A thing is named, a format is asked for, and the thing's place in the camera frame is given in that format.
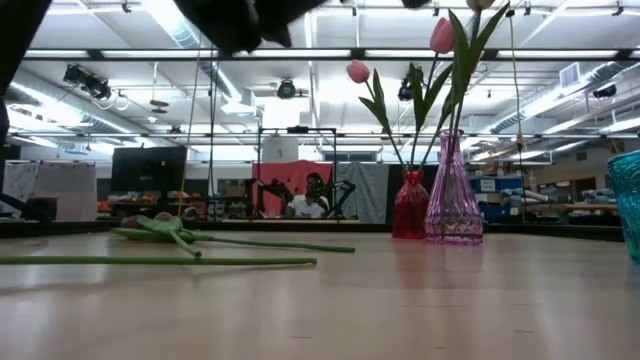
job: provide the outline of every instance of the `man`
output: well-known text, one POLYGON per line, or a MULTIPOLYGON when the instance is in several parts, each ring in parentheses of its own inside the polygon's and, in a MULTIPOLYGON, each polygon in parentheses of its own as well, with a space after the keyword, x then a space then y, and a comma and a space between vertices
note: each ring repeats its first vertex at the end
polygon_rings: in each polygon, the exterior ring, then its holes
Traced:
POLYGON ((307 175, 307 188, 304 195, 296 195, 285 209, 285 217, 322 219, 329 212, 329 202, 324 196, 318 196, 318 186, 322 178, 318 173, 307 175))

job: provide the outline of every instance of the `red curtain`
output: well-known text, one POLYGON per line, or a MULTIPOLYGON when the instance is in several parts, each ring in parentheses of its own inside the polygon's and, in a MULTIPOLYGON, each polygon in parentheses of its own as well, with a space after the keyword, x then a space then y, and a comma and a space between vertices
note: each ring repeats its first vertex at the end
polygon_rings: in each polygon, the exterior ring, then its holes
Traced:
MULTIPOLYGON (((289 163, 277 164, 260 164, 260 181, 269 184, 273 179, 282 181, 287 185, 291 193, 294 195, 304 194, 307 185, 307 175, 318 173, 325 184, 330 182, 331 164, 317 164, 311 161, 300 160, 289 163)), ((253 164, 254 178, 258 178, 258 164, 253 164)), ((254 185, 253 193, 257 194, 256 185, 254 185)), ((257 195, 254 196, 253 202, 256 204, 257 195)), ((264 193, 265 214, 280 214, 280 199, 268 192, 264 193)))

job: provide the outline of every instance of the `white shirt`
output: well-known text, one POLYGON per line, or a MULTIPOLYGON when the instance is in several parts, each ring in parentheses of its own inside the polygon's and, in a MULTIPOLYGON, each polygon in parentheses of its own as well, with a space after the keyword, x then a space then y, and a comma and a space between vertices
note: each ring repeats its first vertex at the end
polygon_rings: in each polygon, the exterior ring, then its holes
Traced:
MULTIPOLYGON (((327 198, 322 196, 320 199, 322 199, 327 206, 329 205, 327 198)), ((320 219, 322 213, 324 213, 324 209, 322 209, 322 206, 318 205, 318 203, 314 202, 311 205, 307 205, 307 197, 305 195, 296 195, 287 206, 295 210, 295 217, 297 218, 320 219)))

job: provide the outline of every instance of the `tulip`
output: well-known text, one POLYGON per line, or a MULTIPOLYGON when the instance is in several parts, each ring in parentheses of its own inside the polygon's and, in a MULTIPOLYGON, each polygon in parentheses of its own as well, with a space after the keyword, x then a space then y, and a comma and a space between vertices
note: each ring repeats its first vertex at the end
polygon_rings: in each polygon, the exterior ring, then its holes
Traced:
POLYGON ((347 74, 356 84, 362 84, 369 80, 371 72, 367 65, 358 60, 353 60, 351 64, 347 65, 347 74))
POLYGON ((467 5, 473 11, 481 11, 493 5, 495 0, 467 0, 467 5))
POLYGON ((431 50, 439 54, 446 54, 453 50, 455 43, 456 36, 453 31, 453 26, 451 26, 449 20, 440 18, 431 34, 431 50))

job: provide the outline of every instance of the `table surface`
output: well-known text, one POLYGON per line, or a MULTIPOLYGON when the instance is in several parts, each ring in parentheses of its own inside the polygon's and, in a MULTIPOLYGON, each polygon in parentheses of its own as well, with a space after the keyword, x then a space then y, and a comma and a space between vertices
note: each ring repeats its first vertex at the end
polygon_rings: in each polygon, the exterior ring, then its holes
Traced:
MULTIPOLYGON (((355 255, 199 246, 317 267, 4 266, 0 359, 637 359, 640 270, 624 245, 494 234, 219 233, 355 255)), ((110 234, 3 240, 2 255, 180 255, 110 234)))

